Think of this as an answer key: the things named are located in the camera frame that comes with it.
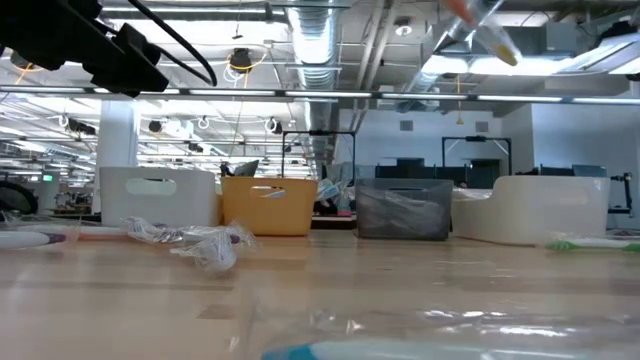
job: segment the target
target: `white wall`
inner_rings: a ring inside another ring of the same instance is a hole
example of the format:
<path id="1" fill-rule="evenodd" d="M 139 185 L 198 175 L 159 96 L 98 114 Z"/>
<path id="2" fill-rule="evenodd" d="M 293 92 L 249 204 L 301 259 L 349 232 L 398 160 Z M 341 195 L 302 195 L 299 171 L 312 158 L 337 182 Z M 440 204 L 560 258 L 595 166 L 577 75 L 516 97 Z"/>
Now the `white wall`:
<path id="1" fill-rule="evenodd" d="M 502 119 L 502 136 L 511 138 L 514 174 L 529 171 L 536 166 L 531 105 L 522 106 Z"/>
<path id="2" fill-rule="evenodd" d="M 351 121 L 351 110 L 340 112 L 341 125 L 347 128 Z M 501 119 L 490 112 L 463 112 L 464 125 L 456 124 L 457 112 L 408 113 L 393 111 L 369 111 L 365 117 L 356 142 L 356 164 L 395 165 L 397 158 L 424 158 L 425 165 L 442 163 L 441 138 L 443 136 L 472 136 L 476 121 L 488 121 L 489 133 L 484 136 L 499 137 L 502 134 Z M 401 120 L 413 120 L 413 132 L 400 131 Z M 338 144 L 337 162 L 351 161 L 344 139 Z M 448 166 L 469 164 L 469 159 L 501 159 L 506 169 L 506 155 L 493 143 L 460 142 L 447 155 Z"/>
<path id="3" fill-rule="evenodd" d="M 610 176 L 631 172 L 634 205 L 640 205 L 640 107 L 533 105 L 533 128 L 536 165 L 601 165 Z M 624 206 L 623 184 L 611 186 L 611 205 Z M 609 226 L 640 228 L 640 219 L 610 216 Z"/>

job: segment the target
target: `green object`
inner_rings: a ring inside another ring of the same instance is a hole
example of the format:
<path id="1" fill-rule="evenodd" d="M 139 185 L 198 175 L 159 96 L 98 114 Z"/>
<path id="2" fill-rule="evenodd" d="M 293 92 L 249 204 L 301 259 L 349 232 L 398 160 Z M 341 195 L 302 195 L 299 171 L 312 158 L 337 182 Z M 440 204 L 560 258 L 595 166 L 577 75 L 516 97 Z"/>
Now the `green object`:
<path id="1" fill-rule="evenodd" d="M 549 250 L 555 250 L 555 251 L 570 251 L 570 250 L 575 250 L 580 248 L 580 246 L 564 240 L 550 242 L 545 247 Z"/>
<path id="2" fill-rule="evenodd" d="M 640 244 L 629 244 L 622 248 L 622 250 L 640 253 Z"/>

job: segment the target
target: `white storage bin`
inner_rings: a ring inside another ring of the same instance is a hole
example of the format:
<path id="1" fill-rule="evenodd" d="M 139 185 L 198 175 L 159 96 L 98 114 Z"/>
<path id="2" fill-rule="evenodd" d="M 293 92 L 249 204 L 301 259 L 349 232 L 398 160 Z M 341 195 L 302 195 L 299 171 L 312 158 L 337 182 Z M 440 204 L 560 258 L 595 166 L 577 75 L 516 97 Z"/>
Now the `white storage bin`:
<path id="1" fill-rule="evenodd" d="M 610 180 L 505 176 L 486 199 L 453 201 L 453 235 L 515 245 L 544 244 L 553 233 L 604 235 Z"/>
<path id="2" fill-rule="evenodd" d="M 200 170 L 100 168 L 102 224 L 128 216 L 168 226 L 218 225 L 215 175 Z"/>

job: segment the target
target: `column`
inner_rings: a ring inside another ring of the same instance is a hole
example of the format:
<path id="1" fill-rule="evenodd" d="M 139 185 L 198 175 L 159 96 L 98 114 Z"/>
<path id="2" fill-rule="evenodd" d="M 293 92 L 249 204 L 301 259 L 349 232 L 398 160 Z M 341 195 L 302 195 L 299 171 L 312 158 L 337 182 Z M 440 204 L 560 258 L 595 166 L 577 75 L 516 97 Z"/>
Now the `column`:
<path id="1" fill-rule="evenodd" d="M 138 165 L 140 116 L 132 100 L 103 100 L 100 111 L 96 178 L 93 189 L 94 213 L 100 211 L 100 168 L 104 166 L 135 167 Z"/>
<path id="2" fill-rule="evenodd" d="M 60 173 L 42 172 L 40 183 L 36 187 L 38 196 L 38 214 L 51 215 L 56 208 L 56 195 L 60 192 Z"/>

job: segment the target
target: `table surface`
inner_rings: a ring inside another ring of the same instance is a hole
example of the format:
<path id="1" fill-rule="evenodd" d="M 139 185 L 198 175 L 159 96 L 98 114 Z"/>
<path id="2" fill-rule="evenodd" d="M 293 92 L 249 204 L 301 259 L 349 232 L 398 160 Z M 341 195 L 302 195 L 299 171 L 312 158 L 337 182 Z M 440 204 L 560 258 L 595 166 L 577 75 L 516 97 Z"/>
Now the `table surface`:
<path id="1" fill-rule="evenodd" d="M 640 312 L 640 257 L 618 251 L 358 241 L 348 231 L 260 241 L 221 276 L 132 240 L 2 251 L 2 359 L 237 359 L 256 308 Z"/>

